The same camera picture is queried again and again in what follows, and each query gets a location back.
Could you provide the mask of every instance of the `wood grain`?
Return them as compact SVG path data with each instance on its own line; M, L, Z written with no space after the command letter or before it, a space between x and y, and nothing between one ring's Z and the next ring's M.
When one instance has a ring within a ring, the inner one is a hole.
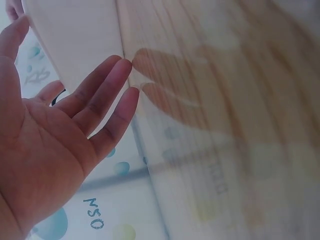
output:
M317 239L320 2L117 6L171 239Z

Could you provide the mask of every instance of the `printed bubble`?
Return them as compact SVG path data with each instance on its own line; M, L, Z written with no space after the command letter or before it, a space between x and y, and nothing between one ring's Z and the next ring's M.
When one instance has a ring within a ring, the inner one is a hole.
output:
M60 240L67 232L68 218L63 208L39 222L32 231L43 240Z
M113 170L119 176L125 176L129 173L130 164L126 161L118 162L114 165Z
M116 149L112 149L112 151L108 154L108 156L106 156L107 158L111 158L113 155L115 155L116 153Z
M113 240L135 240L136 230L129 224L121 224L112 230Z
M40 48L37 46L34 46L29 49L28 51L28 59L33 59L35 56L37 56L40 53Z

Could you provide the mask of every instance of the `pinky finger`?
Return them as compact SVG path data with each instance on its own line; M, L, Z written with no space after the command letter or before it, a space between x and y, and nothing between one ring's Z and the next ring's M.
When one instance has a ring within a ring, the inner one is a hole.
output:
M50 82L34 97L34 100L44 103L49 106L49 104L65 89L63 84L57 80Z
M137 108L139 90L130 87L125 91L113 114L104 127L89 140L98 160L102 160L117 145L127 130Z

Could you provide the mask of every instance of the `palm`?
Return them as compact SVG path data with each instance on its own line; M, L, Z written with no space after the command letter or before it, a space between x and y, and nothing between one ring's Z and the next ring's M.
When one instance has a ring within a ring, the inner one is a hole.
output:
M64 88L59 81L32 99L21 99L14 59L28 27L26 19L19 19L0 36L0 197L23 234L62 207L115 147L139 97L137 89L129 88L106 125L87 138L132 69L129 61L111 56L53 107L49 103ZM12 38L18 40L16 45L12 46Z

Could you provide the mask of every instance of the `blue circle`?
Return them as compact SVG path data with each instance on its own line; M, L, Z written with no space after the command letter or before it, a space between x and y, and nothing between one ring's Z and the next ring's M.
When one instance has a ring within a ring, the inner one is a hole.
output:
M107 158L111 158L113 155L115 155L116 153L116 149L112 149L111 152L108 154L108 156L106 156Z
M28 59L32 59L40 53L40 48L37 46L33 46L28 51Z
M67 214L63 208L60 208L53 215L35 225L32 230L43 240L60 240L66 234L67 229Z
M129 173L130 164L126 161L118 162L116 165L114 165L113 170L115 174L119 176L125 176Z
M32 71L32 66L29 65L29 66L26 68L26 71L27 71L28 73L31 73L31 71Z

